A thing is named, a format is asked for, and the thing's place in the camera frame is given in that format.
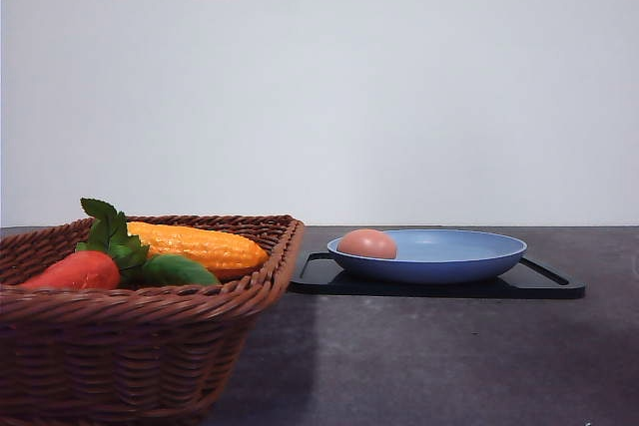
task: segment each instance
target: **blue bowl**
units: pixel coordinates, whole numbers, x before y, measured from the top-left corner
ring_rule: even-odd
[[[348,273],[386,281],[451,284],[481,281],[505,273],[519,262],[527,245],[503,234],[461,229],[386,230],[397,244],[395,259],[370,258],[326,246]]]

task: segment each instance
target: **dark countertop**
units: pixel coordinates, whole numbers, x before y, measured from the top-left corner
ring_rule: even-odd
[[[308,226],[300,260],[354,228]],[[639,425],[639,227],[471,229],[523,239],[585,297],[288,292],[204,424]]]

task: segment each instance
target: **wicker basket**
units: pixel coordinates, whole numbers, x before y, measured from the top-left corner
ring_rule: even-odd
[[[91,219],[2,239],[2,426],[200,423],[256,317],[284,294],[304,230],[288,215],[129,219],[238,233],[270,257],[216,286],[28,291],[11,284],[73,251]]]

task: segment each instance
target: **black tray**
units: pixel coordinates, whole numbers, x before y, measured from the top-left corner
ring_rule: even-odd
[[[301,256],[289,291],[310,294],[438,296],[456,298],[576,299],[583,282],[539,261],[523,257],[510,270],[486,281],[460,284],[412,284],[379,281],[346,273],[328,252]]]

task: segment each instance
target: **egg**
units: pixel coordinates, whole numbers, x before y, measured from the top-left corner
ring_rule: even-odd
[[[371,258],[393,259],[397,256],[397,244],[389,234],[377,229],[354,229],[345,234],[337,244],[337,251]]]

